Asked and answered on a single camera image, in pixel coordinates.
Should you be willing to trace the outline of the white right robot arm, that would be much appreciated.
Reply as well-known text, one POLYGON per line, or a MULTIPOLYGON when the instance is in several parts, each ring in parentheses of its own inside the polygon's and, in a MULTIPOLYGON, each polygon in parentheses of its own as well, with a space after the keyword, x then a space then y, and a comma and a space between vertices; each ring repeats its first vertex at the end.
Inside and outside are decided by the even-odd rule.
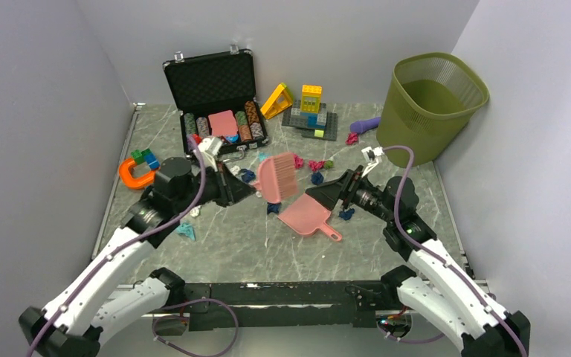
POLYGON ((324 208, 357 206, 383 220, 384 238, 406 262, 382 278, 381 302, 418 312, 451 341, 461 356, 527 356, 530 321, 510 312, 481 289, 450 256, 416 212, 412 181, 395 176, 373 185, 364 168, 306 190, 324 208))

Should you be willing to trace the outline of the pink hand brush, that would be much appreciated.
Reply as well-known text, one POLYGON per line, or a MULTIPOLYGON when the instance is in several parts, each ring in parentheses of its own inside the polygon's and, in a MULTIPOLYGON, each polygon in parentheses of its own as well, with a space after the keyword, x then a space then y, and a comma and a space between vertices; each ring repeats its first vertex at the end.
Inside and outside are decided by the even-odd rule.
POLYGON ((259 164, 256 179, 250 184, 271 204, 281 203, 299 192, 294 154, 283 152, 259 164))

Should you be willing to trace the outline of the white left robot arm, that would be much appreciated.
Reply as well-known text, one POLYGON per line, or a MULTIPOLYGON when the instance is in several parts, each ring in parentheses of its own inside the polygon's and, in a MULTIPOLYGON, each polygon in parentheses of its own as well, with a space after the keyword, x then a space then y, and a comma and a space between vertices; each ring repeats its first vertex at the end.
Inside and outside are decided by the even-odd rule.
POLYGON ((154 253, 195 206, 213 202, 228 207, 256 191, 220 161, 200 162, 198 173, 193 168, 187 158, 165 160, 80 276, 44 307, 30 306, 19 316, 29 356, 95 356, 112 336, 148 312, 209 305, 208 292, 200 295, 168 268, 157 268, 128 292, 110 298, 121 280, 154 253))

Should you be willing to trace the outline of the pink dustpan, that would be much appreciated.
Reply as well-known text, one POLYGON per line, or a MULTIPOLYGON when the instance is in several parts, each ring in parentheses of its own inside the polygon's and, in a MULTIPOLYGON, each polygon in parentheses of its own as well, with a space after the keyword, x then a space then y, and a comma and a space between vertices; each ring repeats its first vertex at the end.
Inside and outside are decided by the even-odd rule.
POLYGON ((328 223, 331 214, 330 210, 304 193, 279 213, 277 218, 303 237, 310 237, 320 231, 332 241, 340 242, 342 235, 328 223))

